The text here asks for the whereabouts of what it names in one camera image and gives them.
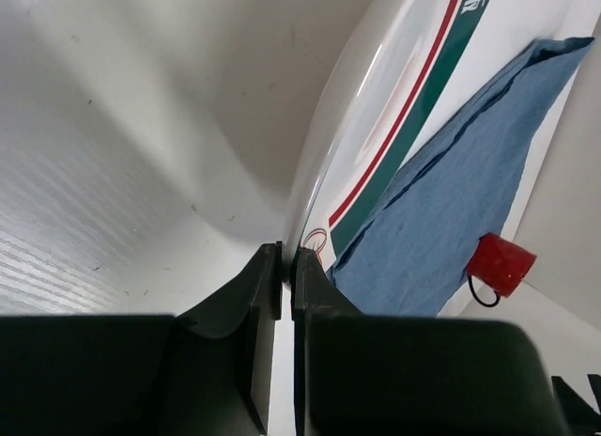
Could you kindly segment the blue cloth napkin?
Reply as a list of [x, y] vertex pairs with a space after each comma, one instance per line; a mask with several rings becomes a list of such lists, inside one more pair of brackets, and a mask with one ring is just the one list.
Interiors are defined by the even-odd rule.
[[360, 311], [434, 317], [455, 295], [479, 240], [501, 232], [532, 139], [592, 47], [533, 41], [400, 169], [329, 272]]

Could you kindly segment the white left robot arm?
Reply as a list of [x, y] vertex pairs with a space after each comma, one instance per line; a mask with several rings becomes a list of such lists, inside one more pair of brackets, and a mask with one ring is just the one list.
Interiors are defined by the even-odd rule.
[[[264, 435], [281, 249], [179, 315], [1, 319], [5, 435]], [[596, 435], [600, 410], [546, 374], [517, 326], [375, 317], [293, 264], [299, 435]]]

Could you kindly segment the red mug black handle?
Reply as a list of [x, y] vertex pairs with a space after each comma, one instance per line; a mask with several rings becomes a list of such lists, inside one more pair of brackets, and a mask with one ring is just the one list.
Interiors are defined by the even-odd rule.
[[[536, 259], [537, 255], [495, 233], [485, 234], [465, 269], [472, 298], [482, 307], [496, 307], [501, 298], [508, 298], [516, 290]], [[492, 303], [486, 303], [478, 296], [473, 278], [493, 291], [495, 300]]]

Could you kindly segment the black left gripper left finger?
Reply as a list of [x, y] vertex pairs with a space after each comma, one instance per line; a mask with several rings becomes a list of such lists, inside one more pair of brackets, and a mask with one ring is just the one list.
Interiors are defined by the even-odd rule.
[[281, 248], [174, 315], [1, 319], [5, 435], [263, 435]]

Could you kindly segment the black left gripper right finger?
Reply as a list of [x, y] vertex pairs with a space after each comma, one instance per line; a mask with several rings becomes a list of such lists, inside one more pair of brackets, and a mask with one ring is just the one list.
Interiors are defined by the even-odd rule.
[[566, 435], [539, 352], [514, 324], [366, 315], [316, 253], [291, 269], [299, 435]]

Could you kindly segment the white plate green red rim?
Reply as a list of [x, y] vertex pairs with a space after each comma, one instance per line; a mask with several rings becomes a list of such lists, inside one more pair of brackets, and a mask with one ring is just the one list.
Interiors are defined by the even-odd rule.
[[283, 261], [330, 267], [397, 170], [536, 39], [587, 37], [600, 0], [373, 0], [326, 83], [289, 200]]

